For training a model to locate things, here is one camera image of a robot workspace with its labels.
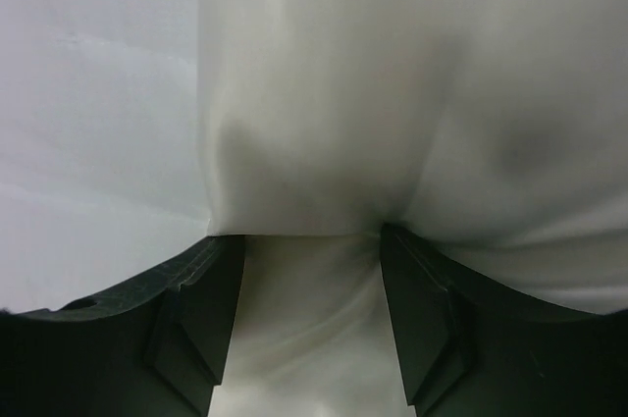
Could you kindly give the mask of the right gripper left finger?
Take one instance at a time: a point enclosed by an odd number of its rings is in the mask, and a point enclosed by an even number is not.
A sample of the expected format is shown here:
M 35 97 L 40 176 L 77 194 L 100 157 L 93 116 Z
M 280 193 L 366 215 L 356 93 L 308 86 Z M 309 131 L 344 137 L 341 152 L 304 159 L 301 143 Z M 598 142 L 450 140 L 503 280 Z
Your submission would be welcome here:
M 244 266 L 242 237 L 186 252 L 55 313 L 65 416 L 204 416 L 222 383 Z

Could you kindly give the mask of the cream pillowcase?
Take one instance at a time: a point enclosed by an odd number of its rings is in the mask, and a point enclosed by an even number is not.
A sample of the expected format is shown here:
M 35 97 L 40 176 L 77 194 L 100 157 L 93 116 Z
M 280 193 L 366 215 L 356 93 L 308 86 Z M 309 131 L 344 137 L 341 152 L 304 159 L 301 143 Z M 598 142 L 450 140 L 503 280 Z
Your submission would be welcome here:
M 199 0 L 209 229 L 247 235 L 215 416 L 405 416 L 376 249 L 627 305 L 627 0 Z

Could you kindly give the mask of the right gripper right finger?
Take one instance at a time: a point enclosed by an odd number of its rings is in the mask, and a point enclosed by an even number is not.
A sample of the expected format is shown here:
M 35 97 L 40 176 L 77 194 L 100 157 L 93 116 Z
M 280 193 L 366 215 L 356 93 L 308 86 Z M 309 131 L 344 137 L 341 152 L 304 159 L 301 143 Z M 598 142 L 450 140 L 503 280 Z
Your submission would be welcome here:
M 602 317 L 506 287 L 398 227 L 383 227 L 380 261 L 417 415 L 607 415 Z

